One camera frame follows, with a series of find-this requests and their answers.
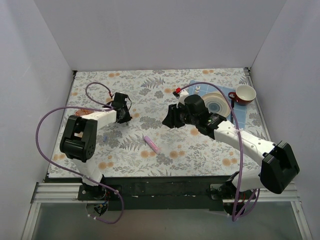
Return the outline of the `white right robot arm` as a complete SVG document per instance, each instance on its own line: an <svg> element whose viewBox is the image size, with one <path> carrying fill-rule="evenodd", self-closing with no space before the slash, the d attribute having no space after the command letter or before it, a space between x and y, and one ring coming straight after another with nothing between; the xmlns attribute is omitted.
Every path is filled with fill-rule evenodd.
<svg viewBox="0 0 320 240"><path fill-rule="evenodd" d="M193 125L201 134L242 151L259 165L256 170L234 173L226 182L227 195L232 199L239 198L245 191L261 188L281 194L300 172L287 142L276 144L238 130L225 117L210 113L198 95L189 95L184 102L169 105L162 124L170 129Z"/></svg>

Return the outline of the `pink highlighter pen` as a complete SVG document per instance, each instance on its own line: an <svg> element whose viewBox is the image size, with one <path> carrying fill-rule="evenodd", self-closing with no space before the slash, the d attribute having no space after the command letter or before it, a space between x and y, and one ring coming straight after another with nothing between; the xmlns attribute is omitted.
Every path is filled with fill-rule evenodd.
<svg viewBox="0 0 320 240"><path fill-rule="evenodd" d="M160 148L148 136L144 136L143 139L156 154L161 152Z"/></svg>

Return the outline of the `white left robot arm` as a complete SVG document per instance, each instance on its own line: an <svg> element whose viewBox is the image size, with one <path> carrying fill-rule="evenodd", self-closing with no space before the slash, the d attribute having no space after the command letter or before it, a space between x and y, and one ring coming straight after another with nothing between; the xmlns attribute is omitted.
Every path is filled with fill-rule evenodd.
<svg viewBox="0 0 320 240"><path fill-rule="evenodd" d="M95 111L83 116L71 115L65 125L59 149L71 159L83 175L84 190L95 200L106 196L106 187L100 182L103 174L93 160L96 149L97 132L113 123L126 123L130 116L127 101L130 98L124 93L115 93L109 111Z"/></svg>

